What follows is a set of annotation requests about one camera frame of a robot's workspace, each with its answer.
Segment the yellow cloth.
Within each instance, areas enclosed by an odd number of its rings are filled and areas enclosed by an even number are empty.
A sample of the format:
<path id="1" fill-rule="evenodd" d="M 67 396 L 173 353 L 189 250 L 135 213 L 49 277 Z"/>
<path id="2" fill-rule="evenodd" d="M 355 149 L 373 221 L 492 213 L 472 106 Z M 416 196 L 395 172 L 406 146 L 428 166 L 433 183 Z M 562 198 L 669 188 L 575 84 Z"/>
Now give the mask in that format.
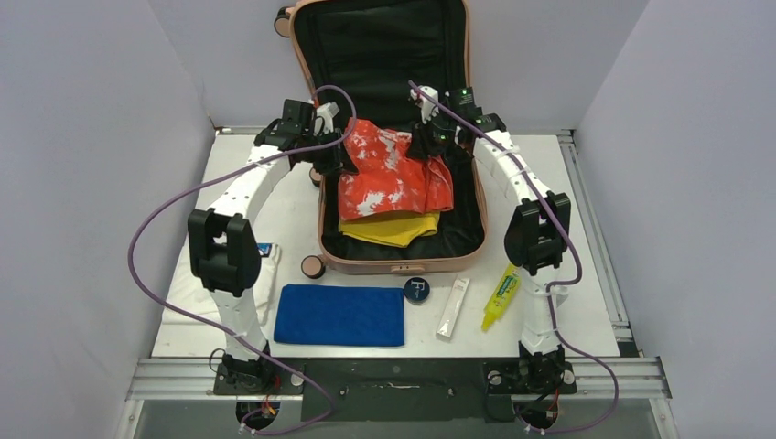
<path id="1" fill-rule="evenodd" d="M 438 232 L 440 213 L 393 211 L 353 220 L 341 220 L 339 232 L 357 241 L 406 248 L 417 238 Z"/>

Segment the red white patterned cloth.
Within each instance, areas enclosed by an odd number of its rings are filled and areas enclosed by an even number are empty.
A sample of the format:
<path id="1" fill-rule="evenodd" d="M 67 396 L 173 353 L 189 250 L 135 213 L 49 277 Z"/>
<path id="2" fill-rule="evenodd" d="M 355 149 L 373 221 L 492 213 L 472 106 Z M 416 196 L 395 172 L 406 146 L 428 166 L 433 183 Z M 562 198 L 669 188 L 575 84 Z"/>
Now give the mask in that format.
<path id="1" fill-rule="evenodd" d="M 453 209 L 453 180 L 447 165 L 440 157 L 409 157 L 411 141 L 409 133 L 357 120 L 345 140 L 357 172 L 342 174 L 338 182 L 341 220 L 395 211 L 426 214 Z"/>

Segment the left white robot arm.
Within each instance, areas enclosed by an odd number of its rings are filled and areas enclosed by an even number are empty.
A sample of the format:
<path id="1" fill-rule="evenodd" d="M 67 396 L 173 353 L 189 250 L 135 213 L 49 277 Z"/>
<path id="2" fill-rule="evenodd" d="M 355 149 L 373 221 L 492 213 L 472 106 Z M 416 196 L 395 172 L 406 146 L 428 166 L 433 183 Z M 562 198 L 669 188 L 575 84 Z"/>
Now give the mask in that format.
<path id="1" fill-rule="evenodd" d="M 253 294 L 262 256 L 251 221 L 296 161 L 311 162 L 321 145 L 340 143 L 342 131 L 334 122 L 339 111 L 336 102 L 285 101 L 281 117 L 254 138 L 246 171 L 206 209 L 189 214 L 191 272 L 210 292 L 229 330 L 219 373 L 250 393 L 278 382 L 276 365 L 266 359 L 269 348 Z"/>

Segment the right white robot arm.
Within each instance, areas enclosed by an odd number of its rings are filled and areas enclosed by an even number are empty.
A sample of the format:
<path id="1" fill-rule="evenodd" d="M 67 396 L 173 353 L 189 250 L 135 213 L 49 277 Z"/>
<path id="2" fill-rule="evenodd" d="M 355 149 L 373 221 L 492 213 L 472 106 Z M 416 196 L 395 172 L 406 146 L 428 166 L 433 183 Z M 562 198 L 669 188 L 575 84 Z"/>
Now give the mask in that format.
<path id="1" fill-rule="evenodd" d="M 519 269 L 523 289 L 523 326 L 518 344 L 522 362 L 517 379 L 531 393 L 553 392 L 570 376 L 566 344 L 559 335 L 556 309 L 566 288 L 581 279 L 577 249 L 569 237 L 570 198 L 555 193 L 529 167 L 502 119 L 485 114 L 470 88 L 438 93 L 409 84 L 421 121 L 442 140 L 468 146 L 515 208 L 503 247 Z"/>

